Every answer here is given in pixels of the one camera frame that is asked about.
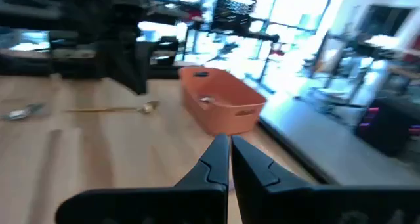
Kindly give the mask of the blue-handled silver spoon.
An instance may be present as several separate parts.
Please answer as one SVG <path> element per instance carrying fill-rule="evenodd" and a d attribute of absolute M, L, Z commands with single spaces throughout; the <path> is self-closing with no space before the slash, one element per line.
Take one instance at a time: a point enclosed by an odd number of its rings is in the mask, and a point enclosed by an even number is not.
<path fill-rule="evenodd" d="M 0 120 L 14 121 L 23 120 L 32 115 L 39 113 L 45 107 L 44 103 L 28 104 L 25 108 L 13 110 L 6 114 L 0 115 Z"/>

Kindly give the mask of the orange plastic bin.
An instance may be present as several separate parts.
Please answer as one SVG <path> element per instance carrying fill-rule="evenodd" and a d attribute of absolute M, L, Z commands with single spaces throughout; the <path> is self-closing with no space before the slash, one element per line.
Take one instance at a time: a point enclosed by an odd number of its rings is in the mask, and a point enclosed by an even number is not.
<path fill-rule="evenodd" d="M 230 72 L 217 68 L 178 70 L 186 110 L 210 135 L 251 131 L 266 98 Z"/>

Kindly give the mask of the black monitor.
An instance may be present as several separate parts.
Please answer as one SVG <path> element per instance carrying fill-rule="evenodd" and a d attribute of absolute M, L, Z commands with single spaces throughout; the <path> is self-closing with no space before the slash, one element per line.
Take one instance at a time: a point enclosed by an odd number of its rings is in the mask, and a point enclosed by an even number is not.
<path fill-rule="evenodd" d="M 372 4 L 367 8 L 358 27 L 358 37 L 384 35 L 394 37 L 416 7 L 394 7 Z"/>

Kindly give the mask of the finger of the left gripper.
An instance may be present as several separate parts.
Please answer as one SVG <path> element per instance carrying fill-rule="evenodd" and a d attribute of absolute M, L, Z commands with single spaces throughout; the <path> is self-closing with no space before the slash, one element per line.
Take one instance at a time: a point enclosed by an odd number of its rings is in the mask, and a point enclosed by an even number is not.
<path fill-rule="evenodd" d="M 147 93 L 147 75 L 141 69 L 133 70 L 127 77 L 127 87 L 138 95 Z"/>

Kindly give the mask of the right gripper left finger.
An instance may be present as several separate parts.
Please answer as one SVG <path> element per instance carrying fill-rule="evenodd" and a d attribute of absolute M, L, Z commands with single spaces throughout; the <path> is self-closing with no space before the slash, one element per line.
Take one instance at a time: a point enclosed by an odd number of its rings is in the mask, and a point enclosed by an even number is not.
<path fill-rule="evenodd" d="M 56 224 L 226 224 L 229 138 L 217 135 L 174 186 L 93 189 L 59 205 Z"/>

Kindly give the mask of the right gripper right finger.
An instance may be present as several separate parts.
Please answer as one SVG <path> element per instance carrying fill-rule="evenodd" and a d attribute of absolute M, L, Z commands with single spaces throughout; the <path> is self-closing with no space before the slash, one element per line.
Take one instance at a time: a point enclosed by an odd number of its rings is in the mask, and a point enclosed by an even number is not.
<path fill-rule="evenodd" d="M 231 145 L 243 224 L 420 224 L 420 187 L 315 185 L 239 135 Z"/>

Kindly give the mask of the gold spoon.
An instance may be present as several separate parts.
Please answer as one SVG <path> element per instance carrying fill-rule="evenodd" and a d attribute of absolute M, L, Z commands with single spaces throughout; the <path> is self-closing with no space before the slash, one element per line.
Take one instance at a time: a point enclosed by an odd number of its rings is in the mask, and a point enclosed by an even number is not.
<path fill-rule="evenodd" d="M 136 106 L 120 106 L 120 107 L 106 107 L 106 108 L 74 108 L 67 109 L 65 112 L 139 112 L 141 114 L 149 114 L 153 112 L 160 105 L 159 101 L 149 101 L 139 107 Z"/>

